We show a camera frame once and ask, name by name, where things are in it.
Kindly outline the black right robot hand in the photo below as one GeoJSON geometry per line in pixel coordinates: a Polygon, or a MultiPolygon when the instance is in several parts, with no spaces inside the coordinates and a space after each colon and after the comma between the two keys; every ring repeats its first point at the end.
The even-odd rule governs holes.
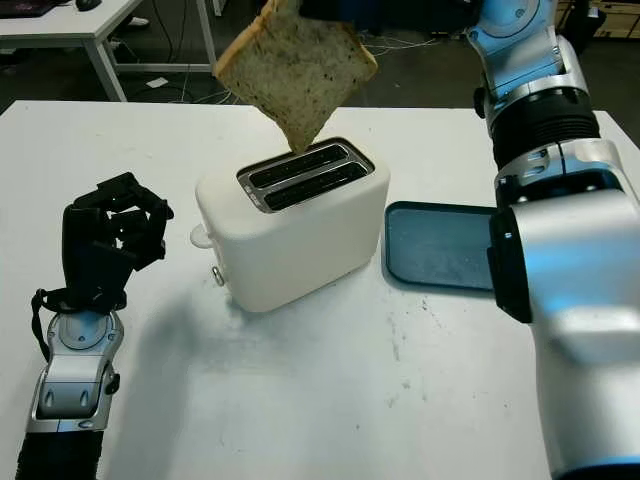
{"type": "Polygon", "coordinates": [[[299,13],[306,18],[323,21],[352,22],[351,2],[344,0],[303,0],[299,13]]]}

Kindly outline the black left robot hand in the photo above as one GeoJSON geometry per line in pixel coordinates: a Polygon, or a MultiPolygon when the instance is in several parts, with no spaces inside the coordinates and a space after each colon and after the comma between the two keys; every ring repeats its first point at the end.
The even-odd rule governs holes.
{"type": "Polygon", "coordinates": [[[173,218],[168,201],[131,172],[76,198],[63,212],[64,303],[97,313],[123,309],[131,274],[165,258],[164,234],[173,218]]]}

